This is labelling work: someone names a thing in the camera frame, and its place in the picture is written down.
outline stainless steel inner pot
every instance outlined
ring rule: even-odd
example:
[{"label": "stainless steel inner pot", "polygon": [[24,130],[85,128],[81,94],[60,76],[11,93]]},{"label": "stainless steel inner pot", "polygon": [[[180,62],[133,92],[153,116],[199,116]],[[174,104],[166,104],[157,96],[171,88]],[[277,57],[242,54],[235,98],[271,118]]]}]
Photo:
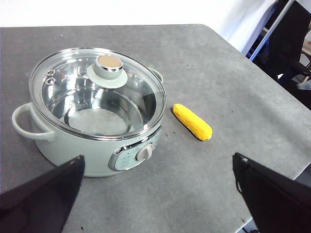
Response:
[{"label": "stainless steel inner pot", "polygon": [[[104,88],[88,78],[87,69],[101,54],[120,58],[128,77],[126,85]],[[163,86],[148,68],[104,49],[52,54],[35,68],[30,92],[34,105],[48,121],[69,133],[100,140],[146,132],[161,119],[166,104]]]}]

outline table surface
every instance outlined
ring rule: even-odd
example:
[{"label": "table surface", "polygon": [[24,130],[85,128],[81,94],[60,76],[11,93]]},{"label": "table surface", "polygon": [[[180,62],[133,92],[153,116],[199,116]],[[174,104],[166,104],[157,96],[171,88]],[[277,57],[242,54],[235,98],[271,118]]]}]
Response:
[{"label": "table surface", "polygon": [[[236,191],[240,152],[295,178],[311,161],[311,113],[203,25],[1,29],[1,191],[53,168],[11,114],[30,100],[33,67],[54,51],[108,48],[164,76],[167,109],[150,160],[108,178],[84,178],[64,233],[231,233],[250,218]],[[172,114],[192,109],[213,128],[199,141]],[[29,126],[29,118],[21,124]]]}]

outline toy corn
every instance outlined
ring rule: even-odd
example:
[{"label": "toy corn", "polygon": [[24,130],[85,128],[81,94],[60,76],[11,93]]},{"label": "toy corn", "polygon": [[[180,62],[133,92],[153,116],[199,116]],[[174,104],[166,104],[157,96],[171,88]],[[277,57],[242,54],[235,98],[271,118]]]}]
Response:
[{"label": "toy corn", "polygon": [[205,141],[212,137],[212,128],[184,105],[174,104],[173,113],[198,139]]}]

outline black chair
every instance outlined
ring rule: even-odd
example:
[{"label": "black chair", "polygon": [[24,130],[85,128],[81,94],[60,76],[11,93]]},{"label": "black chair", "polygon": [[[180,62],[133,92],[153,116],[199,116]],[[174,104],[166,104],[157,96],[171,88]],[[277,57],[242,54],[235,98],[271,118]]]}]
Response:
[{"label": "black chair", "polygon": [[[288,0],[279,0],[266,28],[269,29]],[[285,86],[294,76],[311,76],[311,72],[300,62],[304,38],[309,30],[311,14],[298,2],[294,2],[282,21],[271,34],[265,48],[254,63],[265,73]]]}]

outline electric pot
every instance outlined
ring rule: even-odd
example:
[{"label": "electric pot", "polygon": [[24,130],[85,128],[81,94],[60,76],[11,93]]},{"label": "electric pot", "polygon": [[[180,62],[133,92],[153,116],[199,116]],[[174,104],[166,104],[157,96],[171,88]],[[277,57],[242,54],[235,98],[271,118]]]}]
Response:
[{"label": "electric pot", "polygon": [[[156,148],[166,107],[162,83],[156,70],[118,52],[62,50],[35,67],[31,102],[13,112],[12,123],[54,165],[83,155],[85,176],[115,175]],[[22,112],[30,113],[32,132],[17,124]]]}]

